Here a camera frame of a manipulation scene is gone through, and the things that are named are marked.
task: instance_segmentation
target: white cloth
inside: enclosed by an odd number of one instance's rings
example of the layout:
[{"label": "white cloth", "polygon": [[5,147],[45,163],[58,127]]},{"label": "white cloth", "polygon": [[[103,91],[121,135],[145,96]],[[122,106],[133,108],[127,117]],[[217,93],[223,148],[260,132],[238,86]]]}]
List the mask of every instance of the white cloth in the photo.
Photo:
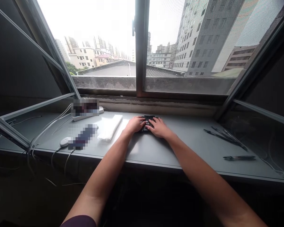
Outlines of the white cloth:
[{"label": "white cloth", "polygon": [[105,141],[110,141],[122,118],[123,115],[115,115],[111,120],[108,120],[104,127],[104,131],[97,138]]}]

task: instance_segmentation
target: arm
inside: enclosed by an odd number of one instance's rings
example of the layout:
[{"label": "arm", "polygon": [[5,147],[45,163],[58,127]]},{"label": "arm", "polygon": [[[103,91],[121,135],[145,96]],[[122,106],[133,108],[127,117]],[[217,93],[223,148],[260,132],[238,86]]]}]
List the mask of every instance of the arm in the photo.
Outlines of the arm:
[{"label": "arm", "polygon": [[98,164],[63,222],[74,216],[87,215],[98,225],[106,200],[125,161],[129,141],[132,135],[145,125],[143,120],[145,119],[136,116],[129,121],[117,141]]},{"label": "arm", "polygon": [[167,140],[180,165],[203,199],[224,226],[266,226],[235,190],[202,158],[183,143],[163,122],[154,118],[155,127],[146,126],[155,136]]}]

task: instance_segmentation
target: person's right hand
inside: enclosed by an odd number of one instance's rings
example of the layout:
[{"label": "person's right hand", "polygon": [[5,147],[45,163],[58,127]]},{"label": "person's right hand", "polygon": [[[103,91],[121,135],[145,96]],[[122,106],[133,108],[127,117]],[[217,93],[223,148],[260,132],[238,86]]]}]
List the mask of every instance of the person's right hand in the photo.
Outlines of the person's right hand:
[{"label": "person's right hand", "polygon": [[153,118],[149,122],[154,126],[154,128],[146,125],[145,127],[151,131],[156,137],[167,139],[170,136],[173,136],[173,132],[166,126],[161,118]]}]

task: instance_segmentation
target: gray desk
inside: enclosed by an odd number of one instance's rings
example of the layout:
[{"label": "gray desk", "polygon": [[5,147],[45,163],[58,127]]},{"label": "gray desk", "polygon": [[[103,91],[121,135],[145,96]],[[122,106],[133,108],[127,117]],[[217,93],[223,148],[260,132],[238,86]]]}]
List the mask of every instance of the gray desk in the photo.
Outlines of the gray desk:
[{"label": "gray desk", "polygon": [[[59,142],[65,137],[74,137],[86,124],[97,124],[99,126],[98,135],[105,130],[105,123],[115,114],[123,115],[123,120],[118,126],[110,142],[98,140],[94,137],[84,150],[76,150],[73,155],[86,156],[101,159],[117,140],[122,130],[125,128],[129,119],[136,113],[104,112],[100,116],[86,118],[77,122],[68,120],[54,135],[55,129],[66,121],[65,117],[55,123],[39,141],[40,145],[36,148],[39,151],[53,152],[59,147]],[[29,140],[32,140],[38,132],[52,119],[58,116],[53,113],[30,112],[19,116],[17,122],[26,118],[42,115],[25,121],[15,126]],[[179,138],[194,150],[203,160],[205,160],[215,171],[222,175],[229,175],[241,178],[261,179],[268,181],[284,182],[284,179],[274,172],[267,164],[257,158],[255,161],[227,161],[222,157],[227,155],[255,155],[253,152],[247,153],[242,148],[209,135],[203,129],[211,130],[214,126],[220,130],[223,128],[214,120],[209,118],[196,117],[176,117],[160,115],[166,125],[172,129]],[[21,148],[10,142],[8,139],[0,138],[0,150],[23,152]],[[133,136],[129,147],[126,162],[159,166],[162,168],[181,169],[179,162],[169,145],[163,140],[156,138],[151,133],[137,133]]]}]

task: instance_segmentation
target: forearm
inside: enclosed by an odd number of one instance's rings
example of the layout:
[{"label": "forearm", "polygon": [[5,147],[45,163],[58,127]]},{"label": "forearm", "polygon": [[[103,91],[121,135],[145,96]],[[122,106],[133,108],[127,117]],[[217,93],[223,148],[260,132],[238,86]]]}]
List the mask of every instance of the forearm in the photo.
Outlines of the forearm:
[{"label": "forearm", "polygon": [[180,165],[203,199],[224,226],[257,224],[266,226],[234,189],[176,135],[166,138]]}]

